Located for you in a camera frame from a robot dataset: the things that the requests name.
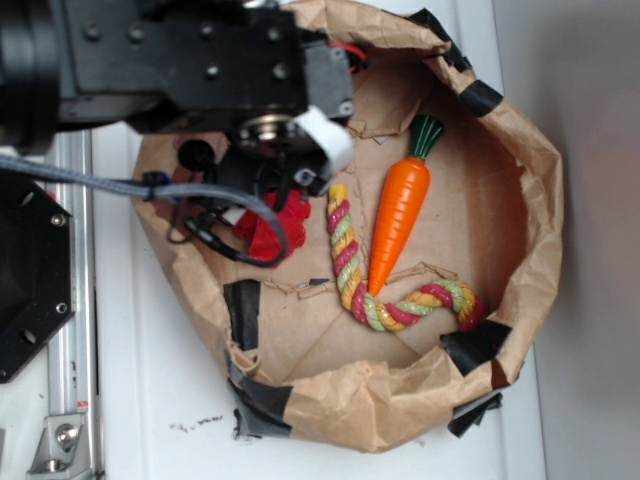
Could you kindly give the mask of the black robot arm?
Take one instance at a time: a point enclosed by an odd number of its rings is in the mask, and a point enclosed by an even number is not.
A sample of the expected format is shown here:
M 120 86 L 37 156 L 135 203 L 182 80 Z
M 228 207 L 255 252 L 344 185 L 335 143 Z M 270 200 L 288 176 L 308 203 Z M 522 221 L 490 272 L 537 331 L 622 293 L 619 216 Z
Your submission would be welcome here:
M 275 1 L 5 1 L 3 174 L 140 199 L 256 207 L 267 190 L 325 193 L 352 160 L 344 49 Z M 220 132 L 222 175 L 137 185 L 34 162 L 63 132 L 117 122 L 140 134 Z

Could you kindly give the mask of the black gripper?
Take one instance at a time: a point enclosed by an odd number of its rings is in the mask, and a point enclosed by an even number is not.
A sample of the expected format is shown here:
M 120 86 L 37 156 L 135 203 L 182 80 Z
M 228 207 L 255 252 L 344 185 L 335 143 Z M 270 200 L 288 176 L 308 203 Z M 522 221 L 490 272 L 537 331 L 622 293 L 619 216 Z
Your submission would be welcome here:
M 346 125 L 355 113 L 352 76 L 368 68 L 369 55 L 359 44 L 317 40 L 305 46 L 308 109 L 293 117 L 269 114 L 224 134 L 227 149 L 200 136 L 176 141 L 185 169 L 210 184 L 229 186 L 264 200 L 275 195 L 281 210 L 289 193 L 324 194 L 354 155 Z

